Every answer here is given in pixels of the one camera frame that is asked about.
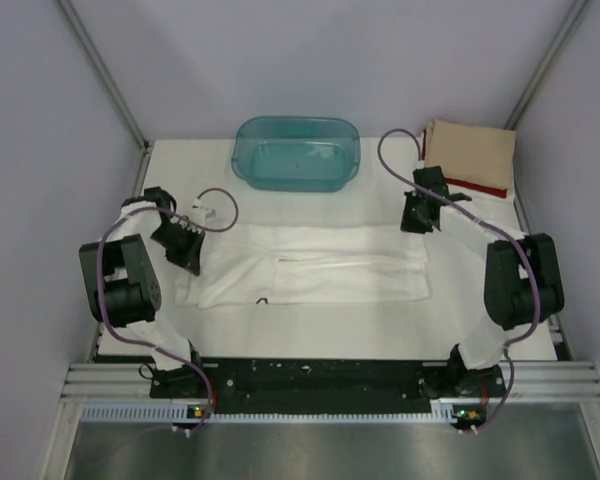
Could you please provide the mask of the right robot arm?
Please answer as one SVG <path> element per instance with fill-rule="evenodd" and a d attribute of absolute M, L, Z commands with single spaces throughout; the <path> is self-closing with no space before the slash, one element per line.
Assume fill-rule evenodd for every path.
<path fill-rule="evenodd" d="M 407 233 L 439 231 L 484 262 L 483 313 L 471 333 L 452 347 L 443 370 L 424 378 L 433 398 L 476 395 L 499 378 L 498 363 L 510 346 L 533 334 L 565 304 L 554 240 L 488 220 L 472 199 L 449 191 L 441 168 L 413 172 L 400 228 Z"/>

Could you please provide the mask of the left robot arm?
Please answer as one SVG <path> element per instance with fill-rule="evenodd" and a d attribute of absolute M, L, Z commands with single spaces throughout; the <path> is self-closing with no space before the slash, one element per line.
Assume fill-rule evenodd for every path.
<path fill-rule="evenodd" d="M 148 349 L 152 365 L 139 369 L 151 381 L 150 396 L 201 398 L 207 374 L 191 341 L 177 333 L 161 311 L 162 292 L 147 244 L 164 249 L 166 261 L 184 272 L 201 272 L 205 232 L 175 214 L 176 200 L 151 187 L 124 201 L 116 228 L 101 242 L 79 249 L 90 311 L 96 321 L 127 345 Z"/>

